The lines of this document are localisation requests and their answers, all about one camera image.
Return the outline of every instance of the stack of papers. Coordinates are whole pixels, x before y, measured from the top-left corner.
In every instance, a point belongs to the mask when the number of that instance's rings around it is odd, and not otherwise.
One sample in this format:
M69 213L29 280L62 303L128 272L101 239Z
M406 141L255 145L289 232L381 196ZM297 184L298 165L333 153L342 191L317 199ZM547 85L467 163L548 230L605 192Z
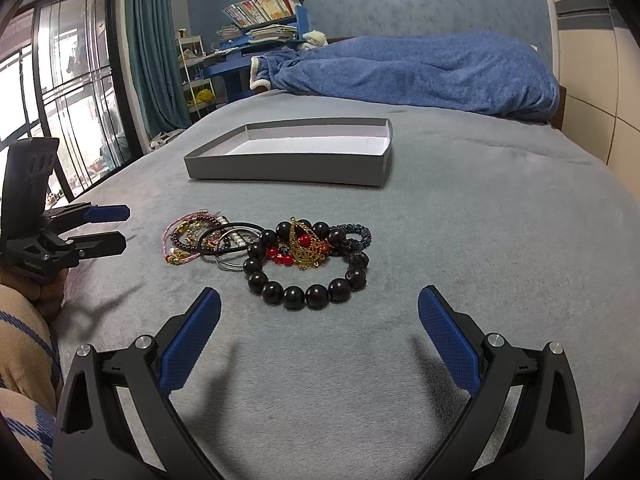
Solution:
M248 33L253 37L249 43L261 43L263 41L291 41L298 38L298 29L290 25L269 25L263 28L254 28Z
M223 25L218 31L218 37L220 38L221 44L240 36L242 36L242 31L233 23L227 23L226 25Z

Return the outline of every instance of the bracelet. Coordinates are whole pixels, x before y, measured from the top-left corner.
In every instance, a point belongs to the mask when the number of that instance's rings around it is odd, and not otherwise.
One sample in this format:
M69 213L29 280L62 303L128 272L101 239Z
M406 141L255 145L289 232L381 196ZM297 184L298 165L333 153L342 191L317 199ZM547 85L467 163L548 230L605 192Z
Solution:
M290 253L281 254L278 246L286 244L287 239ZM261 294L269 304L283 301L289 310L303 308L305 301L310 308L320 309L327 306L329 300L334 303L348 300L352 290L359 290L367 284L369 257L363 251L351 250L352 245L345 245L345 240L346 233L341 228L331 229L325 222L316 222L312 226L308 220L296 220L294 217L290 222L280 222L275 231L265 229L260 234L260 242L247 246L248 258L242 264L249 289ZM262 262L266 258L285 265L295 262L300 269L317 267L331 248L348 257L349 269L344 278L335 278L328 287L316 283L306 292L296 285L283 289L279 282L270 282L262 272Z
M249 290L254 294L261 294L263 300L269 304L282 301L286 309L300 310L305 306L305 301L312 309L326 307L329 300L334 303L347 301L352 291L360 290L367 285L368 265L369 257L363 251L355 251L349 255L349 269L345 272L344 278L331 280L329 287L316 283L306 292L297 285L283 289L279 282L270 281L262 272L262 262L258 258L249 257L244 261L243 267Z
M347 238L345 240L346 244L351 245L352 251L366 249L371 245L371 231L368 227L364 227L360 224L339 224L337 226L331 227L331 229L342 229L348 235L360 235L360 240L356 240L355 238ZM331 256L338 256L339 254L339 251L332 249Z
M164 230L164 234L162 235L162 254L164 255L164 260L168 264L181 265L181 264L188 263L188 262L196 259L197 257L199 257L200 256L199 253L194 253L191 250L185 250L188 247L184 248L184 246L182 246L182 247L175 246L175 247L171 247L171 248L169 248L169 250L167 250L167 240L168 240L168 238L170 238L172 240L172 243L173 243L174 242L174 234L175 234L176 231L178 231L177 240L181 244L180 239L179 239L180 238L180 234L183 234L184 231L186 229L188 229L188 227L191 225L191 223L190 223L191 221L193 221L195 218L199 218L199 221L210 221L213 218L216 218L218 221L220 221L220 219L225 219L223 216L218 216L219 214L220 214L220 211L218 211L215 215L209 215L209 213L207 212L206 209L201 209L199 211L196 211L196 212L193 212L193 213L188 213L187 215L181 216L180 218L178 218L175 221L171 222L169 224L169 226ZM171 231L171 229L176 224L180 224L180 225L170 235L169 232ZM216 243L217 241L218 240L208 240L207 244Z
M250 224L248 222L229 222L223 225L214 226L204 232L204 234L198 240L198 244L196 246L196 250L202 256L220 256L220 254L228 254L228 253L237 253L238 251L242 251L247 247L247 243L240 245L238 247L229 247L225 249L208 249L205 247L205 242L211 234L216 231L220 231L220 229L227 229L229 227L249 227L251 229L256 229L260 233L262 233L265 229L257 224Z
M370 244L370 231L365 232ZM267 257L286 266L295 263L302 270L317 267L329 255L347 257L362 248L359 241L346 238L341 227L329 227L326 222L311 225L309 220L294 217L289 222L280 222L275 230L265 229L260 243L264 249L254 248L254 257L260 260Z
M218 240L218 249L221 249L220 244L224 243L224 242L228 242L228 240L226 240L226 238L228 236L231 236L235 233L249 233L250 235L254 235L254 239L253 240L249 240L249 242L255 242L259 237L260 237L260 231L258 231L258 229L253 229L251 227L234 227L232 229L229 229L229 231L226 231ZM244 267L242 265L238 265L238 264L232 264L229 262L224 262L223 260L220 260L220 255L216 254L215 255L216 258L216 263L218 264L218 267L220 267L220 269L222 270L240 270L242 271L244 269Z
M216 215L211 215L204 211L195 212L190 216L190 218L188 218L187 220L183 220L173 230L173 232L169 237L171 240L171 243L174 245L174 247L177 247L178 249L186 253L191 253L191 254L197 253L198 252L197 242L199 237L193 240L193 237L196 236L196 233L191 233L190 229L195 227L197 228L196 229L196 232L197 232L201 230L204 226L207 226L208 224L212 224L215 226L220 225L221 223L216 218L216 216L219 214L220 212L218 212ZM183 236L185 233L188 234L187 243L180 240L180 237Z

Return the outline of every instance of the jewelry pile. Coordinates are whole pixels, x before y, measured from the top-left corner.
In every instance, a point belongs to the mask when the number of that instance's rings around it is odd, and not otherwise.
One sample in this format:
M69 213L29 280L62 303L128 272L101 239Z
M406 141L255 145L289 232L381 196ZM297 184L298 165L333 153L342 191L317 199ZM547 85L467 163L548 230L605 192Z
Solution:
M361 239L347 238L347 234L360 235ZM360 224L330 227L325 222L312 225L309 220L292 217L271 230L247 222L229 222L220 212L210 214L207 210L178 218L162 237L167 263L181 265L199 256L215 256L221 269L244 271L254 294L262 295L269 304L283 302L289 310L299 310L305 302L313 309L324 308L329 301L342 303L352 291L366 286L369 257L364 249L370 244L371 231ZM248 258L242 265L220 259L222 254L243 250ZM344 278L335 278L328 286L316 283L306 291L296 285L283 288L263 272L267 260L287 267L296 264L305 270L319 267L332 256L343 256L349 267Z
M304 270L318 267L332 251L348 258L349 269L344 278L331 280L328 287L316 283L306 291L296 285L283 288L279 282L270 281L262 271L265 258L289 266L295 262ZM344 229L331 229L325 222L316 222L313 226L295 218L281 222L275 231L265 229L260 241L249 245L247 255L242 266L249 289L254 294L261 294L267 303L282 301L289 310L303 308L305 301L310 308L324 308L329 300L341 303L349 299L352 290L367 284L369 257L360 250L359 242L347 240Z

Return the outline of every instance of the blue gripper pad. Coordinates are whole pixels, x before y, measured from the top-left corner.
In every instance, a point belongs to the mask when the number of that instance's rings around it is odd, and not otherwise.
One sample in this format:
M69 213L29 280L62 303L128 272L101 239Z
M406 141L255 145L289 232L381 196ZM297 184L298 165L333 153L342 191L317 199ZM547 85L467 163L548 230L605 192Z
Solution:
M444 305L426 287L418 296L418 316L453 381L475 397L481 383L478 354Z
M131 211L125 205L94 205L84 213L84 220L90 224L121 222L128 220Z
M211 289L162 354L160 391L168 396L184 386L213 329L220 320L220 295Z

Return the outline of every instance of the gold chain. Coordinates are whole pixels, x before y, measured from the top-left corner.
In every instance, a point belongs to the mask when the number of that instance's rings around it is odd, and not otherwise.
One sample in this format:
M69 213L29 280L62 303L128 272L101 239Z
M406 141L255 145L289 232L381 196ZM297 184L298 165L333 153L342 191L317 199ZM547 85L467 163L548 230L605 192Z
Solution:
M308 267L317 267L320 262L324 260L324 254L322 253L322 241L318 236L316 236L312 229L300 222L297 222L293 216L290 218L290 222L289 251L293 255L296 264L301 270L305 270ZM296 227L300 227L311 238L311 245L309 245L309 247L303 247L300 245L298 236L296 235Z

